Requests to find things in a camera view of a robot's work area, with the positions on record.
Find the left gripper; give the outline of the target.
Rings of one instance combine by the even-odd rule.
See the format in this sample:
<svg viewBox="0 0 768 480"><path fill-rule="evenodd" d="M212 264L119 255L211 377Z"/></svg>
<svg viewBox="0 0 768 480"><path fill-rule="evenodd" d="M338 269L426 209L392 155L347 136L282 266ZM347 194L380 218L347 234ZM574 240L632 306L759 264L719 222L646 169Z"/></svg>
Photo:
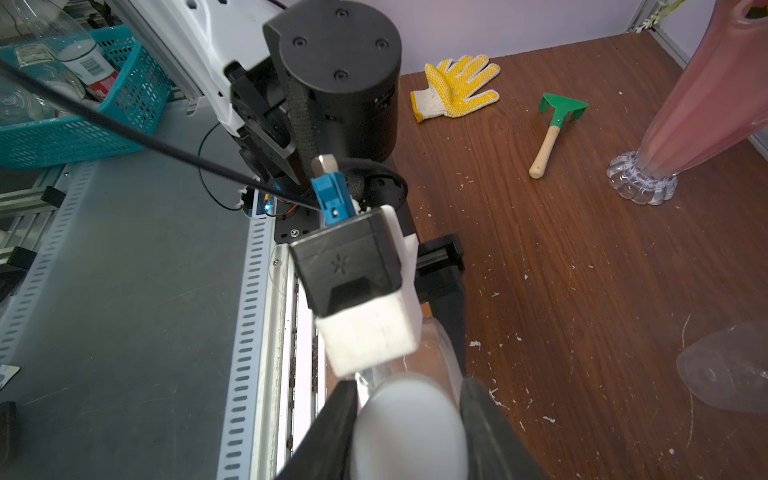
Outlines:
<svg viewBox="0 0 768 480"><path fill-rule="evenodd" d="M460 371L466 367L466 290L464 249L452 233L418 245L415 288L419 302L430 303L433 316L445 329Z"/></svg>

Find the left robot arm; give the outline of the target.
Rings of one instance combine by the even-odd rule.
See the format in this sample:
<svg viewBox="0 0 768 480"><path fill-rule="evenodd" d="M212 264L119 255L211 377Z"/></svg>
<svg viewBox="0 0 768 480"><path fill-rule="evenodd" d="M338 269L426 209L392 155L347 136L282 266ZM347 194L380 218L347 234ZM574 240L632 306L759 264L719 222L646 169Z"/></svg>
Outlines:
<svg viewBox="0 0 768 480"><path fill-rule="evenodd" d="M289 241L334 373L411 354L429 304L466 362L463 252L420 242L392 167L402 44L359 1L118 1L189 98L206 98L261 190L308 212Z"/></svg>

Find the square clear bottle with label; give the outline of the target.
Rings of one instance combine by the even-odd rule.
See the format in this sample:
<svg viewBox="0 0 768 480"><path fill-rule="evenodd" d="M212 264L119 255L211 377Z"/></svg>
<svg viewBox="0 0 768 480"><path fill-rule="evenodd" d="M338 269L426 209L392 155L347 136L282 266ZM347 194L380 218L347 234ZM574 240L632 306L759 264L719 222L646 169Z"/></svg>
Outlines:
<svg viewBox="0 0 768 480"><path fill-rule="evenodd" d="M464 374L447 332L435 318L423 321L421 343L413 353L355 374L359 408L386 379L401 373L418 373L430 378L459 407Z"/></svg>

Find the white cap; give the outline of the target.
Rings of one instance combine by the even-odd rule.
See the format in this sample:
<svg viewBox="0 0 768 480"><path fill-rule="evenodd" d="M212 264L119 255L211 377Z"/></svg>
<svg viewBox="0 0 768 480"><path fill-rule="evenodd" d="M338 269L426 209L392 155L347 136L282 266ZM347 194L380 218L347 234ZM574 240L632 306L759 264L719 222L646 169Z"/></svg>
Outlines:
<svg viewBox="0 0 768 480"><path fill-rule="evenodd" d="M466 479L468 446L454 400L431 378L399 373L355 421L351 479Z"/></svg>

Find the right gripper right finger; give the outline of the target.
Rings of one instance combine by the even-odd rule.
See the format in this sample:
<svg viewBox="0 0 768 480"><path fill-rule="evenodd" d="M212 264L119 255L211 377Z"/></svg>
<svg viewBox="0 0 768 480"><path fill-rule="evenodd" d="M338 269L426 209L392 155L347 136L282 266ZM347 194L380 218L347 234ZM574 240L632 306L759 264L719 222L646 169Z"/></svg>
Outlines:
<svg viewBox="0 0 768 480"><path fill-rule="evenodd" d="M548 479L478 379L463 380L460 412L469 479Z"/></svg>

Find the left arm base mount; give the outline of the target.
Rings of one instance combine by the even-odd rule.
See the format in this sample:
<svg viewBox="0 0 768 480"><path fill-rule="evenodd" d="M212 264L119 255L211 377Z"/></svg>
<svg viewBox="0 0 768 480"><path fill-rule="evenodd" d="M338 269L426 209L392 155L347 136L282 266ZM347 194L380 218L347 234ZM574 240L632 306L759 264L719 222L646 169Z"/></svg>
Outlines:
<svg viewBox="0 0 768 480"><path fill-rule="evenodd" d="M292 243L319 228L319 213L301 206L291 207L289 212L275 218L274 241L276 244Z"/></svg>

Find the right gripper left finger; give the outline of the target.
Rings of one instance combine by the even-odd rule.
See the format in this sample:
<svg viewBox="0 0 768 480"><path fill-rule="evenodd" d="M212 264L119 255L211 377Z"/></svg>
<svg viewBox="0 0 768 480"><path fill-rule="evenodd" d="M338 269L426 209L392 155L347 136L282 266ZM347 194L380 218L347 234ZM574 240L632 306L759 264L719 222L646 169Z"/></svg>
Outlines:
<svg viewBox="0 0 768 480"><path fill-rule="evenodd" d="M276 479L349 479L357 384L340 381Z"/></svg>

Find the round clear bottle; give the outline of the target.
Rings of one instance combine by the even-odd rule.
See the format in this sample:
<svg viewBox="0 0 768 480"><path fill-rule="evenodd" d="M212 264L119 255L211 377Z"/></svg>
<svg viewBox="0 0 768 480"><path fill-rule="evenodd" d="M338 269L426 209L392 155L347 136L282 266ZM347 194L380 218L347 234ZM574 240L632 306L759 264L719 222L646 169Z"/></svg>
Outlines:
<svg viewBox="0 0 768 480"><path fill-rule="evenodd" d="M712 333L676 359L678 374L703 403L741 413L767 411L767 322L750 321Z"/></svg>

